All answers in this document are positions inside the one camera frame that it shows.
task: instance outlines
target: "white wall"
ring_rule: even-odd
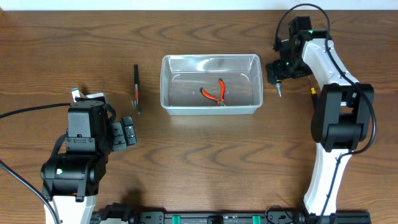
[[[324,9],[398,9],[398,0],[0,0],[5,10],[271,10],[313,3]]]

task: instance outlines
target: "clear plastic container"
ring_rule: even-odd
[[[225,104],[204,97],[200,88]],[[244,55],[166,55],[160,75],[160,101],[170,115],[253,114],[262,105],[260,58]]]

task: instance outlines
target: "green connector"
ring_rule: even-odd
[[[181,217],[179,215],[173,215],[172,224],[181,224]]]
[[[261,224],[261,217],[259,215],[253,215],[253,224]]]

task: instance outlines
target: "red handle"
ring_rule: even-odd
[[[225,92],[225,84],[222,79],[219,79],[218,82],[220,83],[221,86],[221,100],[224,101],[224,92]]]
[[[208,94],[203,88],[200,88],[200,92],[203,94],[203,96],[205,96],[206,98],[209,98],[211,100],[215,100],[218,104],[220,103],[220,100],[215,98],[214,96],[211,96],[210,94]]]

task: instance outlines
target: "pliers handle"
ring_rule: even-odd
[[[220,87],[221,87],[221,96],[220,96],[220,99],[217,98],[217,97],[215,97],[215,96],[210,95],[210,94],[209,94],[208,92],[206,92],[203,88],[200,88],[200,92],[202,93],[202,95],[203,95],[204,97],[216,101],[218,105],[220,105],[220,106],[226,106],[226,105],[225,105],[225,100],[224,100],[224,92],[225,92],[225,84],[224,84],[224,81],[223,81],[222,79],[219,79],[219,80],[218,80],[218,83],[220,84]]]

